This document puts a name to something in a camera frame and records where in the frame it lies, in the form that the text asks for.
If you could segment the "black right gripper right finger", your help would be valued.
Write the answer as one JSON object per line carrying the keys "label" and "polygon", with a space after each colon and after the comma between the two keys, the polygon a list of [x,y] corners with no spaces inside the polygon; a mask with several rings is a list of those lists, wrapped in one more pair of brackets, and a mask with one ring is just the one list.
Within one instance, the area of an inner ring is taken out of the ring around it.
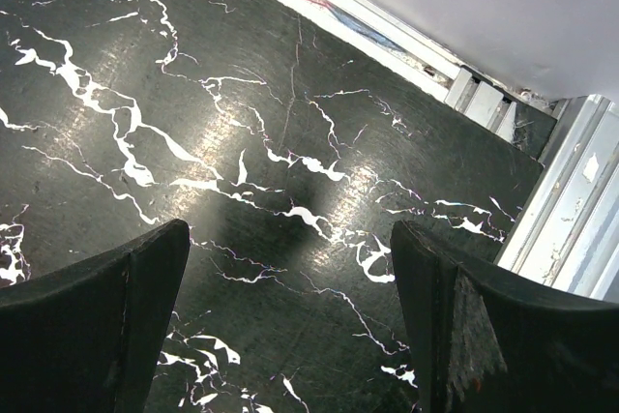
{"label": "black right gripper right finger", "polygon": [[398,221],[391,256],[425,412],[614,412],[618,307]]}

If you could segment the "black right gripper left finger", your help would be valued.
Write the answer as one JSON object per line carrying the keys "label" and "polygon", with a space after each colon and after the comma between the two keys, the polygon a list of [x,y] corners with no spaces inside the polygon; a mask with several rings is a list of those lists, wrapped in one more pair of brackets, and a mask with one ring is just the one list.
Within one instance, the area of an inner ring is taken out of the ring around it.
{"label": "black right gripper left finger", "polygon": [[189,251],[172,220],[2,288],[2,411],[143,411]]}

